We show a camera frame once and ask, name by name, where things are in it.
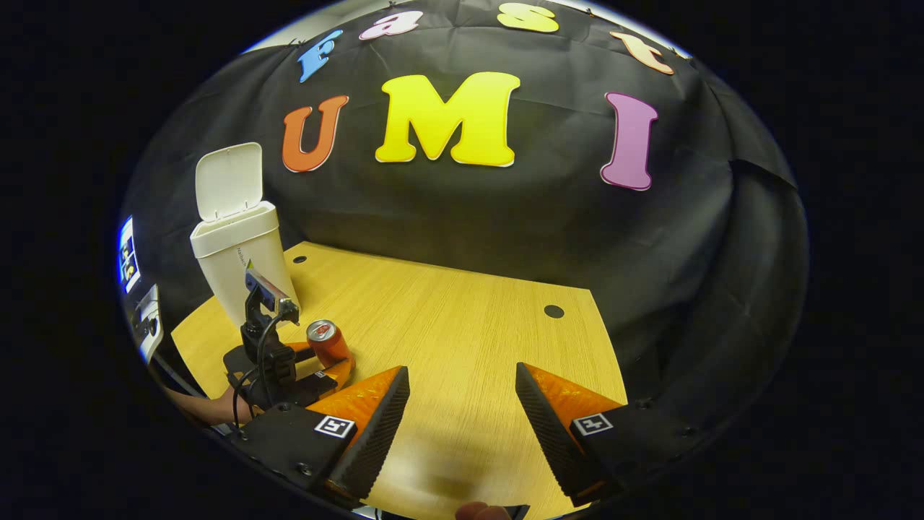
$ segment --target open lid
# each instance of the open lid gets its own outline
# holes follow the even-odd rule
[[[196,204],[206,222],[252,208],[263,197],[263,149],[258,142],[228,146],[196,165]]]

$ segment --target can top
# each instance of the can top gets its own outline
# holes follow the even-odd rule
[[[308,325],[308,341],[325,341],[334,336],[337,326],[329,319],[319,319]]]

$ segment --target white trash can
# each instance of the white trash can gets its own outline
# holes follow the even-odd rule
[[[244,276],[250,260],[298,304],[283,258],[276,208],[261,201],[262,168],[262,148],[256,142],[211,152],[196,165],[196,204],[202,222],[189,241],[212,292],[236,326],[247,319]],[[270,314],[265,307],[263,312]]]

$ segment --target table hole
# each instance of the table hole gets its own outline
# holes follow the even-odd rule
[[[560,318],[565,315],[565,311],[558,305],[546,305],[545,315],[553,318]]]

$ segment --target screen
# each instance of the screen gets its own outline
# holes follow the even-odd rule
[[[132,235],[131,217],[122,226],[119,236],[118,266],[119,282],[128,293],[141,278],[141,273],[138,271],[138,260],[135,259],[135,239]]]

